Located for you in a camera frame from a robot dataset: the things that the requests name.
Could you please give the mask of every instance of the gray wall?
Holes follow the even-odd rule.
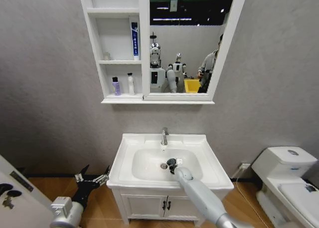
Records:
[[[246,0],[216,104],[180,106],[100,104],[80,0],[0,0],[0,154],[34,173],[98,173],[122,133],[168,126],[207,134],[228,175],[268,146],[319,158],[318,1]]]
[[[176,61],[181,53],[182,63],[186,63],[188,76],[195,77],[205,57],[218,48],[221,26],[157,26],[150,32],[157,36],[160,44],[161,66],[166,69]]]

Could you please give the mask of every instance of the mirror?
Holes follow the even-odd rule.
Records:
[[[151,93],[206,93],[233,0],[150,0]]]

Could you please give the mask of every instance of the person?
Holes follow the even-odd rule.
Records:
[[[210,78],[214,71],[214,66],[222,39],[223,34],[219,37],[218,49],[208,54],[205,57],[202,65],[198,68],[197,78],[199,78],[200,81],[200,88],[198,89],[198,93],[206,93],[208,90]]]

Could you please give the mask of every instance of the white bottle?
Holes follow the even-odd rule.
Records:
[[[128,83],[129,83],[129,94],[134,96],[135,92],[134,92],[134,81],[133,81],[133,77],[132,77],[132,73],[128,73]]]

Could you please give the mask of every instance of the toilet seat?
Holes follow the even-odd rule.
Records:
[[[319,190],[307,183],[280,184],[279,191],[314,227],[319,228]]]

